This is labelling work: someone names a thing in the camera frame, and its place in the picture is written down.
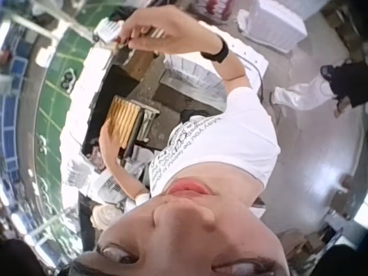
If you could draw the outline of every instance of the white pants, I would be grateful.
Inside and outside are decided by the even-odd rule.
[[[311,110],[332,99],[329,83],[318,74],[310,83],[299,83],[290,88],[276,87],[272,103],[297,110]]]

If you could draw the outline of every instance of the black wristband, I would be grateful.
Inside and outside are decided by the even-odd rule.
[[[208,59],[208,60],[212,61],[212,62],[222,63],[224,61],[224,59],[229,55],[229,46],[221,36],[219,36],[219,35],[217,35],[217,36],[223,42],[223,47],[221,48],[221,50],[215,55],[211,55],[210,53],[201,52],[201,56],[205,59]]]

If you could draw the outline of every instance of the white t-shirt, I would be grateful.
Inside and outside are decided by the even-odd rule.
[[[194,116],[179,124],[149,167],[151,195],[160,194],[179,171],[194,164],[220,162],[238,167],[266,187],[280,148],[271,117],[249,87],[234,89],[225,112]]]

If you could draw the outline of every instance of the window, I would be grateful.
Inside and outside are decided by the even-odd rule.
[[[364,199],[364,203],[358,210],[358,213],[354,217],[354,220],[361,226],[368,229],[368,195]]]

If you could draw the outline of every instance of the lips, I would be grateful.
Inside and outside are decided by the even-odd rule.
[[[195,179],[178,179],[171,184],[166,194],[173,196],[208,196],[213,193],[205,184]]]

